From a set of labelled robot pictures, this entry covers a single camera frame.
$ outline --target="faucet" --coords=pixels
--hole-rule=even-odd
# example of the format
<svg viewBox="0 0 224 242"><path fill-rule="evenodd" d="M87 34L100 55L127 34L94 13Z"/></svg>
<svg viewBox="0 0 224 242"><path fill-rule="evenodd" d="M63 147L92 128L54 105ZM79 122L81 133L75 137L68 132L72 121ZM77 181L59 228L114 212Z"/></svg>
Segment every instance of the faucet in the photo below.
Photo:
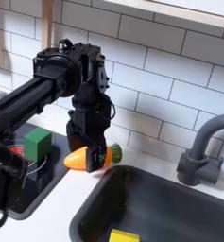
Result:
<svg viewBox="0 0 224 242"><path fill-rule="evenodd" d="M212 118L200 128L192 148L181 155L177 167L177 177L181 183L196 186L204 180L216 184L224 158L210 159L205 155L205 150L212 136L220 130L224 130L224 114Z"/></svg>

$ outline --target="toy carrot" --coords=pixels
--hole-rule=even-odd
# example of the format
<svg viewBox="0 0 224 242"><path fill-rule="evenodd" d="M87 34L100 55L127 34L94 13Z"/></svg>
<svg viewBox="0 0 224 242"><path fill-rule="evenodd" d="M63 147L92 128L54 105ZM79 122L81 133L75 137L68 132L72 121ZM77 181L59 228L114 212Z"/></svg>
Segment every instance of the toy carrot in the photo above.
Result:
<svg viewBox="0 0 224 242"><path fill-rule="evenodd" d="M74 170L86 170L86 149L82 147L64 159L64 165ZM111 162L120 163L122 160L122 149L118 144L107 146L107 156L103 167L108 166Z"/></svg>

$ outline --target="black sink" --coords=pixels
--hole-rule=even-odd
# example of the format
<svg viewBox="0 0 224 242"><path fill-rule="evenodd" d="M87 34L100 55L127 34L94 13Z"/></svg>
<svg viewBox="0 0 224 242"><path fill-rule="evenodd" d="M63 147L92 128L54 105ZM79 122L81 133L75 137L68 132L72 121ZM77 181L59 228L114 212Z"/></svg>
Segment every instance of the black sink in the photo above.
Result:
<svg viewBox="0 0 224 242"><path fill-rule="evenodd" d="M130 166L109 170L70 225L72 242L108 242L112 229L141 242L224 242L224 200Z"/></svg>

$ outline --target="green block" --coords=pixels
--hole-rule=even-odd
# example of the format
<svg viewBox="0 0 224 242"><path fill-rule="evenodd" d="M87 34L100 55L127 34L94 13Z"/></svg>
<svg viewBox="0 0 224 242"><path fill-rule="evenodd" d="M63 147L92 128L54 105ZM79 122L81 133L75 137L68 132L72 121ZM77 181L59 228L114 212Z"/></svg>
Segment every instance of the green block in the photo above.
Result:
<svg viewBox="0 0 224 242"><path fill-rule="evenodd" d="M24 136L25 157L38 162L51 152L52 133L36 128Z"/></svg>

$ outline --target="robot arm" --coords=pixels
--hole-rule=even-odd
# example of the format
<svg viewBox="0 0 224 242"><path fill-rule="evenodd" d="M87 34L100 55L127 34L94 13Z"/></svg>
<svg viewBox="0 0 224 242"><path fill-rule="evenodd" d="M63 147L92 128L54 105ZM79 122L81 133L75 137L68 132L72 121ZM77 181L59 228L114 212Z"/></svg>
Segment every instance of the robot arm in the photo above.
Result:
<svg viewBox="0 0 224 242"><path fill-rule="evenodd" d="M9 152L2 142L31 116L59 97L73 95L67 136L71 151L87 146L86 167L93 172L106 157L104 131L110 126L110 99L104 94L108 78L100 48L90 44L72 45L62 40L59 48L48 48L34 59L34 79L0 100L0 210L18 199L26 179L27 162Z"/></svg>

